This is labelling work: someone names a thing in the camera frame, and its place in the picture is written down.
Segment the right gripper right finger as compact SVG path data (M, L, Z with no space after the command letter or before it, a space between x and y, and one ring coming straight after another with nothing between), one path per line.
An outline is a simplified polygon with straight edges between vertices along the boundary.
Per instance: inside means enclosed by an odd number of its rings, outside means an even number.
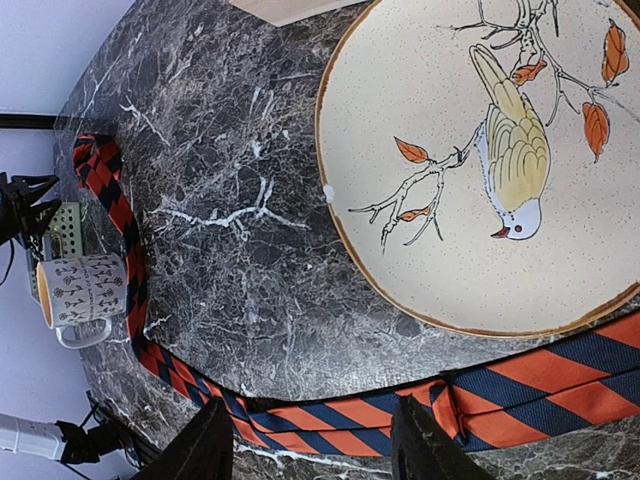
M492 479L449 438L413 396L399 401L392 418L391 442L393 479Z

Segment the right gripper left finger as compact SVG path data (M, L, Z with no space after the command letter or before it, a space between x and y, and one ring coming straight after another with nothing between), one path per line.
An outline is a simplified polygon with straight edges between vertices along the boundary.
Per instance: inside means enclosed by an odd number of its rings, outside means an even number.
M230 415L220 399L212 399L133 479L231 480L233 442Z

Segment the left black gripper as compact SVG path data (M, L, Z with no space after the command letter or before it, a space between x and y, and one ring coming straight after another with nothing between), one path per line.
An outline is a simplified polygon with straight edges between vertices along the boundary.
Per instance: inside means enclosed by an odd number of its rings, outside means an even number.
M61 207L59 199L42 198L59 182L55 175L8 177L1 173L1 244L40 245L51 220Z

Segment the red navy striped tie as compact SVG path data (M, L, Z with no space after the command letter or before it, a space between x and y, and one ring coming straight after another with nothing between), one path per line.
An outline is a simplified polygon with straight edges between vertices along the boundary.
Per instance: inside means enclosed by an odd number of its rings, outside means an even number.
M244 440L302 454L387 457L392 416L415 399L466 452L534 443L639 411L639 317L629 314L494 362L345 397L255 409L144 333L148 307L139 228L119 178L112 137L78 136L73 167L121 234L126 250L126 315L140 364L194 404L218 400Z

